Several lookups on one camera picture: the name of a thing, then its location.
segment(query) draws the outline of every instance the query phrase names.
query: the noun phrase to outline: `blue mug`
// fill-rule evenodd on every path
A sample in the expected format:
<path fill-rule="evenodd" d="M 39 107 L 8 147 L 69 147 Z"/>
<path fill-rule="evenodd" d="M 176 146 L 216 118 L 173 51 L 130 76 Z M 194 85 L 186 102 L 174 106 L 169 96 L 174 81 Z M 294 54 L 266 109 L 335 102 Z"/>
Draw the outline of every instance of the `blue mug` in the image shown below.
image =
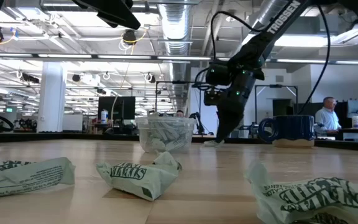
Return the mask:
<path fill-rule="evenodd" d="M 271 133 L 265 130 L 268 124 L 272 125 Z M 314 146 L 314 117 L 288 115 L 265 118 L 259 124 L 258 135 L 277 147 Z"/>

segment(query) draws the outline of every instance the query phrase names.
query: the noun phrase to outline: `man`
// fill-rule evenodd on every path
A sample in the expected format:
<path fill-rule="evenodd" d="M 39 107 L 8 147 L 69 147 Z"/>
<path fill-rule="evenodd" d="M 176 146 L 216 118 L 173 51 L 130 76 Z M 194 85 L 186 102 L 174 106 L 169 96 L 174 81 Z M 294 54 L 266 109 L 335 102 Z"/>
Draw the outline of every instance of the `man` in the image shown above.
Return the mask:
<path fill-rule="evenodd" d="M 177 111 L 177 117 L 178 118 L 182 118 L 182 117 L 184 117 L 185 116 L 185 114 L 184 114 L 184 112 L 182 111 L 182 110 L 178 110 Z"/>
<path fill-rule="evenodd" d="M 341 129 L 338 116 L 334 111 L 336 106 L 335 98 L 329 96 L 324 98 L 324 106 L 316 113 L 316 123 L 321 123 L 324 127 L 321 127 L 320 133 L 336 134 L 338 129 Z"/>

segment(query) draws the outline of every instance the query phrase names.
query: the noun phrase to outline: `white paper bag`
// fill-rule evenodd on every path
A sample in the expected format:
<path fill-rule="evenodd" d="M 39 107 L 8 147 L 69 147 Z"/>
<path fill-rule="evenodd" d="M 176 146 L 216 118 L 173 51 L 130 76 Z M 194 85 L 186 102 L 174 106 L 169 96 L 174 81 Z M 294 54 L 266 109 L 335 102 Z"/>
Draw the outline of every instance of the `white paper bag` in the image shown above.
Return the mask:
<path fill-rule="evenodd" d="M 97 164 L 96 170 L 110 187 L 154 201 L 178 177 L 181 165 L 163 152 L 151 165 L 124 162 L 111 166 L 104 162 Z"/>
<path fill-rule="evenodd" d="M 31 192 L 57 184 L 74 184 L 75 166 L 66 158 L 43 162 L 0 163 L 0 197 Z"/>
<path fill-rule="evenodd" d="M 254 161 L 246 172 L 266 224 L 358 224 L 358 191 L 340 178 L 316 178 L 275 184 L 266 168 Z"/>

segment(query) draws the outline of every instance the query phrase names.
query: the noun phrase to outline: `clear plastic bin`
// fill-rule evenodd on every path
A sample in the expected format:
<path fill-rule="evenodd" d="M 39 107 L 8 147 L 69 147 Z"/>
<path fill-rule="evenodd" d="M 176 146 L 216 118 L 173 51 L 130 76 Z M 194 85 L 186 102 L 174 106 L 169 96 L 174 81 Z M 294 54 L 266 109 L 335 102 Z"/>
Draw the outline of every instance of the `clear plastic bin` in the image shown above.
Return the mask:
<path fill-rule="evenodd" d="M 196 121 L 190 118 L 136 118 L 140 145 L 145 152 L 187 151 L 190 148 Z"/>

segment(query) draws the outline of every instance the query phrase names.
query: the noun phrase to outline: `white shirt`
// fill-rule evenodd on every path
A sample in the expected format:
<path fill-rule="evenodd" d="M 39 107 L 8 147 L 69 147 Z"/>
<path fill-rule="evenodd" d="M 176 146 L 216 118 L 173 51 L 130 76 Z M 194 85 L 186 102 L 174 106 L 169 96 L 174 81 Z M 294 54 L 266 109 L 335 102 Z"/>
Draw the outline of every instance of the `white shirt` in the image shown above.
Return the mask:
<path fill-rule="evenodd" d="M 339 118 L 336 116 L 335 111 L 331 111 L 324 107 L 317 111 L 316 123 L 321 123 L 324 125 L 324 127 L 321 128 L 322 131 L 338 130 L 342 128 L 342 126 L 339 124 Z"/>

